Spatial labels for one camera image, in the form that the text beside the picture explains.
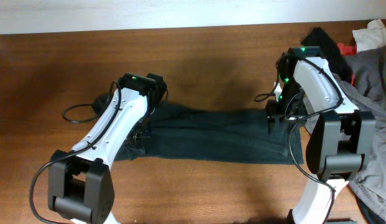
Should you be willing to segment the black Nike t-shirt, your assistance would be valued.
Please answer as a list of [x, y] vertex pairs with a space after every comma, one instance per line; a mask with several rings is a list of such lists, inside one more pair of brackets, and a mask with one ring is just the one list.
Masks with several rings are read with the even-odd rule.
[[124, 143], [116, 160], [138, 157], [194, 159], [245, 164], [302, 164], [299, 131], [291, 125], [268, 130], [265, 110], [204, 111], [166, 103], [150, 116], [150, 133], [135, 146]]

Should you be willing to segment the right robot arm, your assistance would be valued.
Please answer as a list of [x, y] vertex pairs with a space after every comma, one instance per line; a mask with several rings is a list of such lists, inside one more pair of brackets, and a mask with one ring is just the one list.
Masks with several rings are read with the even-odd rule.
[[314, 118], [306, 148], [307, 185], [287, 223], [328, 223], [340, 191], [369, 161], [375, 116], [361, 111], [342, 91], [319, 47], [292, 47], [276, 62], [277, 81], [265, 111], [268, 129], [291, 124], [287, 148], [294, 132]]

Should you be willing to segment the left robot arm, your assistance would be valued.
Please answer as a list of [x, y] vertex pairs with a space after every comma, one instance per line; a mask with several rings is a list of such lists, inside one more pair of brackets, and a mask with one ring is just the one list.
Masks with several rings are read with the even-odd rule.
[[48, 207], [73, 223], [117, 222], [111, 166], [121, 147], [141, 135], [167, 90], [163, 78], [153, 73], [127, 73], [115, 85], [88, 134], [50, 159]]

